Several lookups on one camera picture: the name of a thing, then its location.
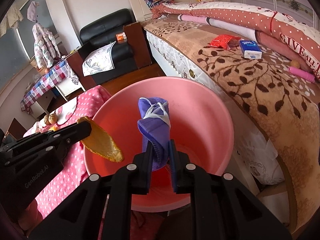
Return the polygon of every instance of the checkered tablecloth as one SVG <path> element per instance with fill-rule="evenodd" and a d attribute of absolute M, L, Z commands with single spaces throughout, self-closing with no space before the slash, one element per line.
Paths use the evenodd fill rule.
<path fill-rule="evenodd" d="M 53 66 L 49 73 L 42 78 L 25 94 L 20 105 L 22 111 L 32 114 L 30 106 L 36 102 L 45 92 L 55 87 L 58 83 L 68 77 L 68 62 L 63 60 L 59 64 Z"/>

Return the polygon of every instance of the sofa cushion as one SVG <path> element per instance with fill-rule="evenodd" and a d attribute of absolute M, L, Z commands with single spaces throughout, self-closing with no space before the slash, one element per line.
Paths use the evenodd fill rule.
<path fill-rule="evenodd" d="M 111 29 L 107 32 L 104 32 L 92 39 L 90 39 L 90 43 L 93 46 L 94 49 L 102 48 L 103 46 L 106 46 L 110 42 L 116 41 L 116 34 L 123 32 L 123 25 L 118 26 L 114 29 Z"/>
<path fill-rule="evenodd" d="M 90 39 L 97 37 L 103 33 L 106 33 L 116 27 L 127 25 L 132 23 L 132 17 L 130 14 L 130 11 L 125 8 L 118 10 L 116 12 L 113 12 L 111 14 L 108 14 L 90 24 L 83 27 L 80 31 L 80 39 L 82 43 L 86 43 Z M 109 40 L 109 35 L 106 36 L 105 41 L 106 44 L 109 43 L 109 41 L 115 41 L 115 38 L 112 40 Z"/>
<path fill-rule="evenodd" d="M 133 57 L 133 51 L 131 49 L 131 46 L 127 43 L 127 41 L 124 40 L 116 42 L 116 44 L 113 45 L 111 50 L 111 56 L 113 64 L 116 64 L 117 62 L 120 62 L 125 58 Z"/>

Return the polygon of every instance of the brown patterned blanket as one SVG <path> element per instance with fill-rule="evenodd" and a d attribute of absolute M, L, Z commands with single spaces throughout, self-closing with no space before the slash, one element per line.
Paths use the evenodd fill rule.
<path fill-rule="evenodd" d="M 287 72 L 288 61 L 269 49 L 261 60 L 249 60 L 240 48 L 208 47 L 217 35 L 239 36 L 227 30 L 174 19 L 152 20 L 144 28 L 207 73 L 272 141 L 288 190 L 289 230 L 308 222 L 320 206 L 318 84 L 298 84 L 305 81 Z"/>

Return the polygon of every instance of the white cabinet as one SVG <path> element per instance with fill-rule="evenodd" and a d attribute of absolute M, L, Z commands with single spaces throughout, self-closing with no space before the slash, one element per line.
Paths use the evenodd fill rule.
<path fill-rule="evenodd" d="M 70 95 L 72 92 L 78 90 L 79 88 L 85 91 L 84 87 L 81 85 L 80 82 L 78 82 L 78 84 L 75 85 L 72 82 L 71 78 L 68 77 L 66 77 L 64 80 L 62 80 L 62 82 L 57 84 L 56 88 L 66 101 L 68 101 L 66 96 Z"/>
<path fill-rule="evenodd" d="M 54 93 L 49 90 L 46 93 L 44 93 L 41 97 L 37 99 L 35 103 L 33 103 L 30 108 L 32 110 L 32 116 L 37 119 L 38 116 L 40 116 L 43 113 L 49 114 L 47 108 L 52 100 L 54 98 Z"/>

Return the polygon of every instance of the mask ear loop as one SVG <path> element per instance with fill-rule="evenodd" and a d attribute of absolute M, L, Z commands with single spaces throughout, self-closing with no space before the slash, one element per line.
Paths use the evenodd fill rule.
<path fill-rule="evenodd" d="M 146 119 L 146 118 L 159 118 L 161 119 L 162 121 L 164 121 L 168 126 L 169 128 L 171 128 L 171 124 L 170 124 L 170 120 L 169 120 L 169 115 L 168 113 L 166 112 L 166 110 L 164 109 L 164 106 L 158 102 L 157 104 L 151 104 L 151 102 L 146 99 L 146 98 L 143 98 L 145 100 L 148 101 L 148 103 L 151 105 L 149 107 L 149 109 L 147 110 L 146 112 L 146 115 L 144 116 L 143 119 Z M 155 105 L 159 105 L 159 107 L 161 108 L 161 110 L 163 111 L 163 115 L 160 115 L 160 114 L 154 114 L 153 111 L 156 111 L 157 109 L 154 110 L 154 106 Z"/>

